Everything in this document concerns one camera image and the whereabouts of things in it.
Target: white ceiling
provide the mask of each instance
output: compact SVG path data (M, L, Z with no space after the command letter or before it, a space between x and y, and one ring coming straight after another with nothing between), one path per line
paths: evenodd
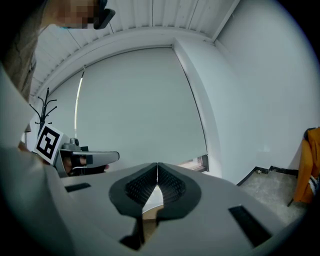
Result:
M71 55L101 38L122 31L172 27L195 31L215 40L240 0L108 0L115 16L105 29L47 27L35 50L36 69L30 95L35 96L48 77Z

